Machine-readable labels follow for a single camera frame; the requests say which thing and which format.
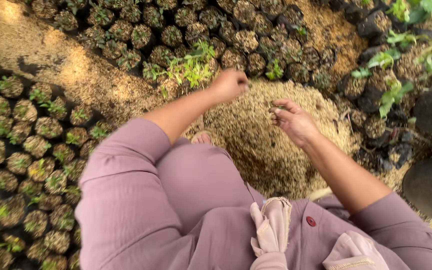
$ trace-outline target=cuff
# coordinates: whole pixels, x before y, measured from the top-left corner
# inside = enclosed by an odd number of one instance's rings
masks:
[[[349,217],[358,228],[370,233],[388,226],[422,220],[398,194],[390,193]]]

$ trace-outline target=hand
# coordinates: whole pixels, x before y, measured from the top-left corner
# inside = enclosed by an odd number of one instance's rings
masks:
[[[273,125],[279,126],[289,138],[300,148],[304,148],[308,139],[319,134],[315,122],[311,115],[305,112],[299,105],[289,99],[278,99],[273,101],[273,105],[269,112]],[[285,109],[280,109],[277,106],[283,106]]]
[[[244,72],[226,69],[219,74],[207,91],[213,94],[214,101],[219,104],[230,102],[248,90],[249,81]]]

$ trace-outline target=left hand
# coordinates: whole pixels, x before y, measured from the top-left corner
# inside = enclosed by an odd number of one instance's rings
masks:
[[[215,98],[215,102],[230,102],[249,90],[246,74],[234,69],[226,69],[219,74],[207,90]]]

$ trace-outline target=button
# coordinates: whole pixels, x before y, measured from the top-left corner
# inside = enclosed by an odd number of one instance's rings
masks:
[[[311,226],[311,227],[316,226],[316,222],[312,217],[306,217],[306,221],[308,222],[309,226]]]

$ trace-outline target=right hand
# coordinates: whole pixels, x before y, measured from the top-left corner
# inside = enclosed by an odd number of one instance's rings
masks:
[[[289,138],[300,148],[308,144],[308,140],[319,134],[315,122],[307,112],[289,99],[278,99],[272,102],[269,112],[273,125],[279,126]]]

